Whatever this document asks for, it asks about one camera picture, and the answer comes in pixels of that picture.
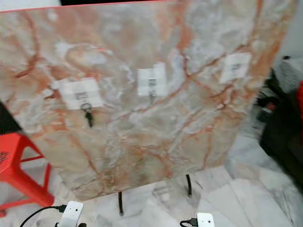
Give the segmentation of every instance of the marble floor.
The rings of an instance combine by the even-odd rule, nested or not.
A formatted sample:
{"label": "marble floor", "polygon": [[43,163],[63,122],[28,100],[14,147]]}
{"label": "marble floor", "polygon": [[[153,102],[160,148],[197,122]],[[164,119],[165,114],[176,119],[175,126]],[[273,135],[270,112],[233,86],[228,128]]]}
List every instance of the marble floor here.
{"label": "marble floor", "polygon": [[[43,165],[27,167],[41,181],[35,175],[42,172],[39,168]],[[197,212],[210,212],[216,227],[303,226],[302,194],[253,138],[239,134],[224,166],[190,176],[191,198],[186,177],[181,176],[123,192],[122,217],[117,194],[86,201],[80,222],[88,227],[178,227],[181,220],[195,217]],[[52,173],[50,190],[56,205],[74,200],[56,172]],[[0,227],[18,227],[37,209],[34,204],[12,208],[0,219]],[[55,210],[44,211],[27,226],[54,227],[60,217]]]}

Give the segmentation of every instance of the black stand leg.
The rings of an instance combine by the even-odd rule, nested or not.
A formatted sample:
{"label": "black stand leg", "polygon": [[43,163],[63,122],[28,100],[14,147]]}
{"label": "black stand leg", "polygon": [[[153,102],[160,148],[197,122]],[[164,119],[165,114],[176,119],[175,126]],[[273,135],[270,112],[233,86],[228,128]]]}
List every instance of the black stand leg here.
{"label": "black stand leg", "polygon": [[188,196],[191,197],[192,192],[191,192],[191,182],[190,182],[189,174],[186,174],[186,178],[187,178],[187,184],[188,184]]}
{"label": "black stand leg", "polygon": [[122,206],[122,192],[119,192],[118,197],[119,197],[120,216],[123,216],[124,212],[123,212],[123,206]]}

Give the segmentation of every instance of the red plastic stool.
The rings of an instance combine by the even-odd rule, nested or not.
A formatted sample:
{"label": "red plastic stool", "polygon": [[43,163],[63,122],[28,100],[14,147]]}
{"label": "red plastic stool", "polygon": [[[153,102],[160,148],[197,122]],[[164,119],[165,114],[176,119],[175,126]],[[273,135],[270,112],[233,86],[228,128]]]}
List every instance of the red plastic stool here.
{"label": "red plastic stool", "polygon": [[[31,147],[39,154],[37,157],[30,157],[21,160],[24,148]],[[0,135],[0,182],[7,182],[20,192],[24,193],[28,199],[9,202],[0,205],[0,218],[6,215],[5,210],[11,207],[37,203],[42,207],[51,206],[54,198],[47,191],[49,182],[50,164],[47,164],[45,171],[44,185],[40,186],[20,168],[21,162],[27,162],[39,158],[44,158],[40,150],[26,136],[18,133]]]}

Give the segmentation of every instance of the black cable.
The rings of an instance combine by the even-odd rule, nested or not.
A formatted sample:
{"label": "black cable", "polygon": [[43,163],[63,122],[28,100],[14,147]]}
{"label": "black cable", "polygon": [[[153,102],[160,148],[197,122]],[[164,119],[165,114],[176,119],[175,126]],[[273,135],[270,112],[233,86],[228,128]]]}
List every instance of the black cable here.
{"label": "black cable", "polygon": [[185,226],[183,223],[187,223],[187,224],[190,224],[191,226],[197,227],[198,226],[198,219],[192,218],[190,220],[180,221],[180,225],[182,227],[188,227],[188,226]]}
{"label": "black cable", "polygon": [[57,209],[59,210],[60,213],[63,213],[65,211],[65,208],[66,208],[66,205],[61,205],[61,206],[51,206],[51,207],[43,207],[39,210],[37,210],[35,213],[32,213],[27,219],[25,219],[22,224],[20,225],[20,227],[23,227],[25,225],[25,223],[30,220],[35,214],[43,211],[43,210],[46,210],[46,209]]}

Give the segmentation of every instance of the white wall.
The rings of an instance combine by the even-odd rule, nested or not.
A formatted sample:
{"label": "white wall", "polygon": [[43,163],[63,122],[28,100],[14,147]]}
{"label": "white wall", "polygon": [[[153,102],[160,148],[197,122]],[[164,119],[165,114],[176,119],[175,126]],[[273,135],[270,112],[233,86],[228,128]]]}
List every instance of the white wall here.
{"label": "white wall", "polygon": [[284,55],[303,57],[303,0],[299,0],[297,12],[276,56],[275,65]]}
{"label": "white wall", "polygon": [[0,0],[0,11],[60,5],[59,0]]}

